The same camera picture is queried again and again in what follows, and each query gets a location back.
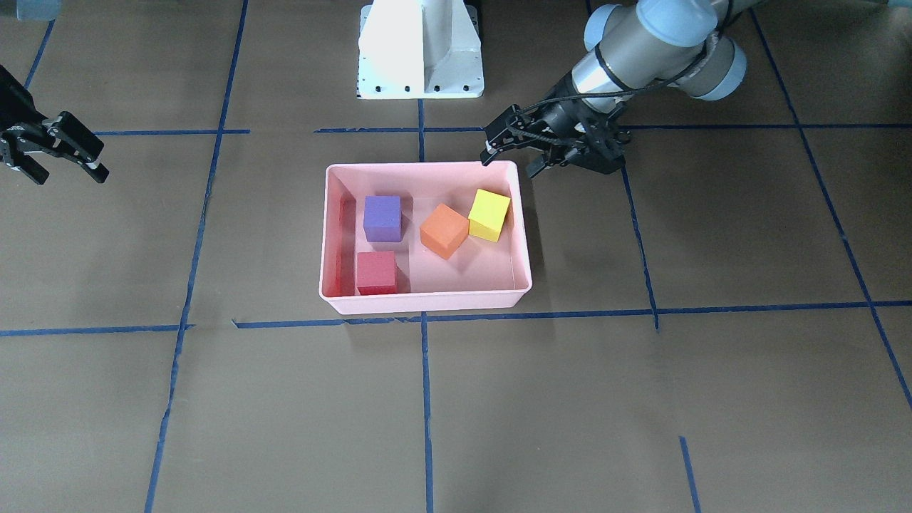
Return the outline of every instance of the white bracket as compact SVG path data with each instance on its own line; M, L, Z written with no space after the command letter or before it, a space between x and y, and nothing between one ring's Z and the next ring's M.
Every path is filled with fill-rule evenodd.
M358 97L478 98L478 16L462 0L374 0L361 9Z

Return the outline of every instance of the pink bin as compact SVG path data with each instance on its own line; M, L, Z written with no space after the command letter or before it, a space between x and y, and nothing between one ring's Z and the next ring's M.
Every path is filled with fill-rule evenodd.
M500 240L469 237L449 260L420 241L420 225L440 203L468 215L478 189L511 198ZM402 198L402 242L370 243L364 198ZM394 251L399 294L361 296L355 255ZM478 162L333 164L326 168L320 297L343 315L509 308L532 288L516 164Z

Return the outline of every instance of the light blue object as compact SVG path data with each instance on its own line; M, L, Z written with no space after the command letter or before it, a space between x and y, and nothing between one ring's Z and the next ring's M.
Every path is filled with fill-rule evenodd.
M60 14L63 0L17 0L16 18L19 20L51 21Z
M712 91L703 96L695 96L693 98L704 99L706 101L723 99L740 86L741 81L744 80L744 74L747 73L747 56L744 55L744 50L738 46L738 43L735 43L734 41L731 41L731 43L735 46L735 56L731 61L729 72L725 74L725 78L722 79L722 82L719 82L719 85Z
M586 22L586 31L583 33L583 44L586 45L586 51L595 48L598 42L602 40L608 17L611 16L615 7L620 7L620 5L602 5L592 12L589 21Z
M637 17L653 36L684 48L702 43L719 23L710 0L640 0Z

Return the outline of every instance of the red cube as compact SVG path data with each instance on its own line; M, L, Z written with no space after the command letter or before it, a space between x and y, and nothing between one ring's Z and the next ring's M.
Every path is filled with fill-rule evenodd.
M368 251L358 253L355 286L362 296L396 294L396 253Z

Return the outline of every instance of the toy block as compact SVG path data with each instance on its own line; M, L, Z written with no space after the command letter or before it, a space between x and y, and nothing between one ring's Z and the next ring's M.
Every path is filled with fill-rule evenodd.
M364 201L364 234L368 242L402 241L402 200L368 196Z
M469 235L497 242L509 207L507 196L479 189L469 212Z
M447 260L467 238L469 220L445 204L437 205L421 224L421 243Z
M355 286L362 296L396 294L396 253L368 251L358 253Z

